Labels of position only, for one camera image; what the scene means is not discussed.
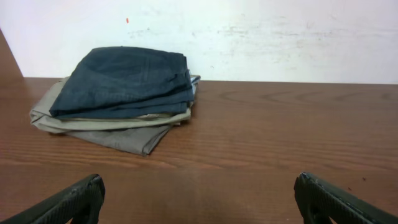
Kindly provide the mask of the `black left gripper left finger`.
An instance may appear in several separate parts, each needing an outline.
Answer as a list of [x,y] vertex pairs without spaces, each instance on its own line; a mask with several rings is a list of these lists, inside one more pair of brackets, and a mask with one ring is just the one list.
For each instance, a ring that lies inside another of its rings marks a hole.
[[97,224],[105,191],[101,176],[91,174],[1,224]]

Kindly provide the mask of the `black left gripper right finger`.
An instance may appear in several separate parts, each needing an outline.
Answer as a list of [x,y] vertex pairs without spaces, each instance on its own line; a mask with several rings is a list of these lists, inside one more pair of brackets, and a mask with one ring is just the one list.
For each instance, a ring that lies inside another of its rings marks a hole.
[[311,174],[302,172],[294,196],[304,224],[397,224],[397,217]]

